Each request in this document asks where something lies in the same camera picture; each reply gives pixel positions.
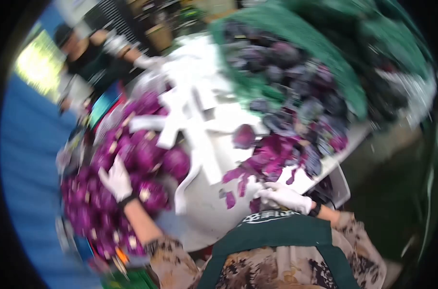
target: blue surface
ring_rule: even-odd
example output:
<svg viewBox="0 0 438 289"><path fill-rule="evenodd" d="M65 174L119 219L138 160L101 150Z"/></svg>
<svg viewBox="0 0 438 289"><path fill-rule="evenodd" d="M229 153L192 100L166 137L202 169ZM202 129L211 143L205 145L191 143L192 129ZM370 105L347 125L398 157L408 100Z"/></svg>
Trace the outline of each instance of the blue surface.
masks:
<svg viewBox="0 0 438 289"><path fill-rule="evenodd" d="M41 17L47 30L63 20L49 7ZM0 171L8 210L19 239L42 279L53 289L96 288L98 276L65 256L55 230L61 194L55 158L75 127L71 113L13 74L6 87L0 124Z"/></svg>

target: floral shirt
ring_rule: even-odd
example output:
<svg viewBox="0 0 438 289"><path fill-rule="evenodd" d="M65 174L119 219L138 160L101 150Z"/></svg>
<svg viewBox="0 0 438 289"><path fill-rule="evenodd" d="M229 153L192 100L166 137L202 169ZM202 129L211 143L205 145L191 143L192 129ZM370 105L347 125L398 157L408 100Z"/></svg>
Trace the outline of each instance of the floral shirt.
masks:
<svg viewBox="0 0 438 289"><path fill-rule="evenodd" d="M342 212L332 226L333 246L339 247L363 289L380 289L386 265L354 214ZM164 236L148 243L145 251L158 275L161 289L195 289L202 269L178 240ZM261 247L228 256L216 289L337 289L323 257L315 247Z"/></svg>

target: white glove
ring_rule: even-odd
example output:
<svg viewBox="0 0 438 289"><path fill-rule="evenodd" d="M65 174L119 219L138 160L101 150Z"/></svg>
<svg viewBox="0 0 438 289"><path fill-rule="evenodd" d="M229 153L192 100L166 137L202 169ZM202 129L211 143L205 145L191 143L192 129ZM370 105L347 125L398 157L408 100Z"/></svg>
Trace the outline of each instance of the white glove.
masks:
<svg viewBox="0 0 438 289"><path fill-rule="evenodd" d="M164 64L164 58L159 56L147 57L142 55L135 59L134 66L142 69L161 69Z"/></svg>
<svg viewBox="0 0 438 289"><path fill-rule="evenodd" d="M132 194L129 174L124 167L123 160L118 155L114 159L113 166L108 173L103 168L100 168L99 177L102 184L113 194L117 202Z"/></svg>
<svg viewBox="0 0 438 289"><path fill-rule="evenodd" d="M263 203L274 201L279 205L285 206L293 211L307 215L312 209L312 199L301 196L294 190L281 183L265 183L267 189L259 190L254 198L262 198Z"/></svg>

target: white plastic bin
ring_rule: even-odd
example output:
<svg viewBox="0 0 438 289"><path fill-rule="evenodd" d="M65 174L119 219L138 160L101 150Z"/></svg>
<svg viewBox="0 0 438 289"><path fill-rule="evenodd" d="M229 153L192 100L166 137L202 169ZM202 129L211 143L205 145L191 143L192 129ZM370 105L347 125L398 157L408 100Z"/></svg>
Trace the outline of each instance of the white plastic bin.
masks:
<svg viewBox="0 0 438 289"><path fill-rule="evenodd" d="M349 190L348 183L346 182L343 170L339 164L328 175L328 177L330 178L331 185L333 187L333 203L335 204L336 208L339 208L351 198L351 191ZM331 203L328 203L327 206L333 209L333 205Z"/></svg>

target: green apron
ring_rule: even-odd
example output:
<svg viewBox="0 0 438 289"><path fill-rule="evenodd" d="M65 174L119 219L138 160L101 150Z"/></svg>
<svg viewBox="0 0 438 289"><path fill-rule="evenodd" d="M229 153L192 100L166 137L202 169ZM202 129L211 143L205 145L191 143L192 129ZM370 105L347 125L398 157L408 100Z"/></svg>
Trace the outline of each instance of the green apron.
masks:
<svg viewBox="0 0 438 289"><path fill-rule="evenodd" d="M330 222L294 211L271 210L249 215L212 249L197 289L214 289L227 256L263 246L314 246L322 255L339 289L358 289L349 263L332 245Z"/></svg>

